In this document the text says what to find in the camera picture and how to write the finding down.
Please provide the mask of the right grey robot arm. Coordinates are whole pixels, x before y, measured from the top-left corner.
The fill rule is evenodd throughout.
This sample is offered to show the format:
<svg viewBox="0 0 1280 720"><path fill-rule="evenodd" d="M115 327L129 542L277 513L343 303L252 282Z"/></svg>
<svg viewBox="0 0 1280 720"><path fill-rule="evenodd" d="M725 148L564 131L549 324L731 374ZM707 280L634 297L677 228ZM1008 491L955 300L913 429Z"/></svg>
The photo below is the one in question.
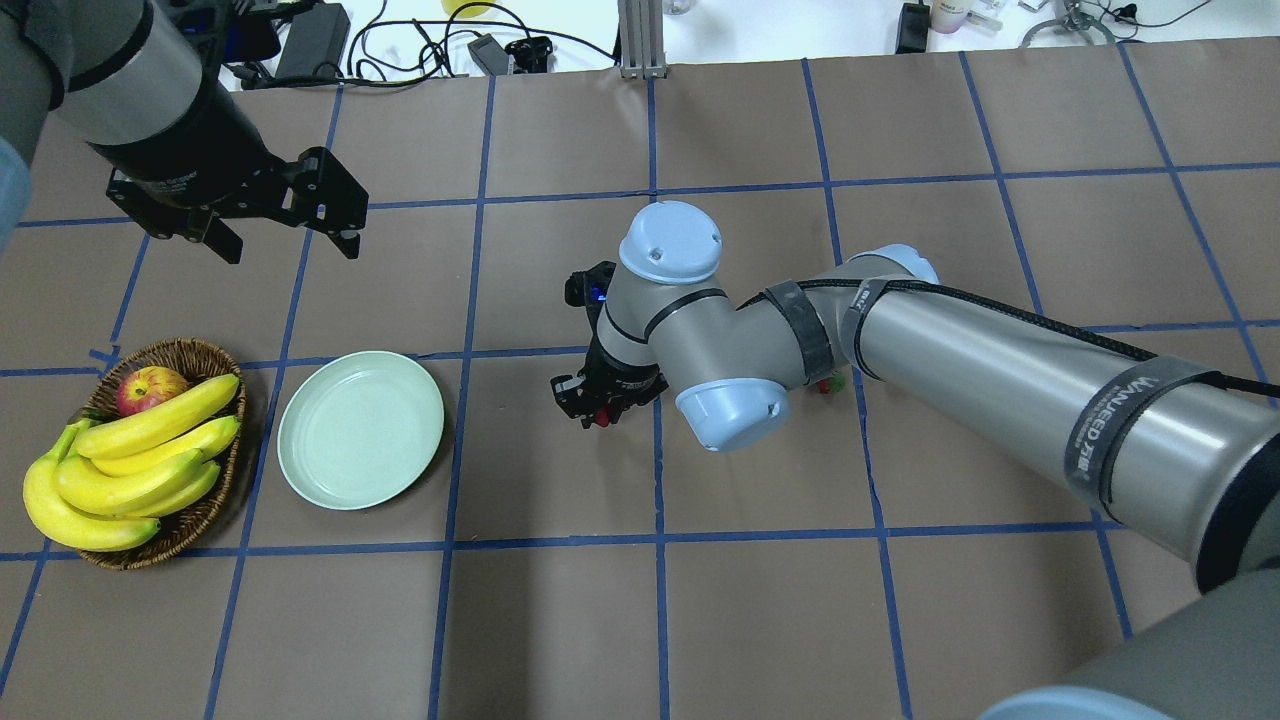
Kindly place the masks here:
<svg viewBox="0 0 1280 720"><path fill-rule="evenodd" d="M791 389L858 369L1187 561L1201 592L987 719L1277 716L1279 419L1257 404L1276 386L947 287L902 243L733 304L723 246L701 209L655 202L564 282L591 324L582 369L550 383L567 416L605 427L672 391L731 452L786 423Z"/></svg>

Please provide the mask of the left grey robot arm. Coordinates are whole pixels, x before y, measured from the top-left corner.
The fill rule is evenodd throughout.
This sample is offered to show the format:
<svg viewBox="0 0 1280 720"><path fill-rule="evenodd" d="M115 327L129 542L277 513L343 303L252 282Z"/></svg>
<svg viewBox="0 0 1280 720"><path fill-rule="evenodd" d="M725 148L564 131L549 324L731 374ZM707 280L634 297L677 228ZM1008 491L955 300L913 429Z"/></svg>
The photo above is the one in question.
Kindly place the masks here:
<svg viewBox="0 0 1280 720"><path fill-rule="evenodd" d="M197 50L154 1L3 4L3 238L33 193L31 167L56 117L111 167L106 193L156 238L237 264L228 219L325 234L360 254L369 192L328 149L269 151Z"/></svg>

